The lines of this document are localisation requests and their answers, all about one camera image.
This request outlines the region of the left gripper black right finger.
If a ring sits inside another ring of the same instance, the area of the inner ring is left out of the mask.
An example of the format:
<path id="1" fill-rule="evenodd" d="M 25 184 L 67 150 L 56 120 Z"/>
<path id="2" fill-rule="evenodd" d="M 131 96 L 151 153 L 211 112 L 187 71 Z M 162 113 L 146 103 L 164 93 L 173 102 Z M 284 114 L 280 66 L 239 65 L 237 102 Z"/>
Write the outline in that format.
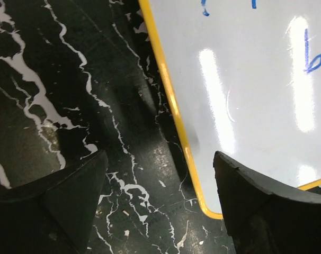
<path id="1" fill-rule="evenodd" d="M 213 168 L 237 253 L 321 253 L 321 195 L 283 184 L 220 151 Z"/>

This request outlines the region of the white board with orange frame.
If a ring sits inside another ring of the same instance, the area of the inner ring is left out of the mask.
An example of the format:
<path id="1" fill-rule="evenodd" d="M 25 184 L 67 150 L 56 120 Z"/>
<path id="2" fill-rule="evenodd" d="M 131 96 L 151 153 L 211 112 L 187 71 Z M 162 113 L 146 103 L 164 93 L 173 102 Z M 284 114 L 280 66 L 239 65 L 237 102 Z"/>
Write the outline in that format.
<path id="1" fill-rule="evenodd" d="M 321 185 L 321 1 L 140 1 L 203 213 L 222 219 L 222 151 Z"/>

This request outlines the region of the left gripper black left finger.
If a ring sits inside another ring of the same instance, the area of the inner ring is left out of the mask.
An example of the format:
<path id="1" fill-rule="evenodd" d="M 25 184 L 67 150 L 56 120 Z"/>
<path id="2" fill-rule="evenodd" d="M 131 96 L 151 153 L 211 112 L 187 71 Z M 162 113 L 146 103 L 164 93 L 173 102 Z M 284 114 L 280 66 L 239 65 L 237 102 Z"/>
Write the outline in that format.
<path id="1" fill-rule="evenodd" d="M 0 190 L 0 253 L 85 253 L 107 168 L 105 151 L 98 151 Z"/>

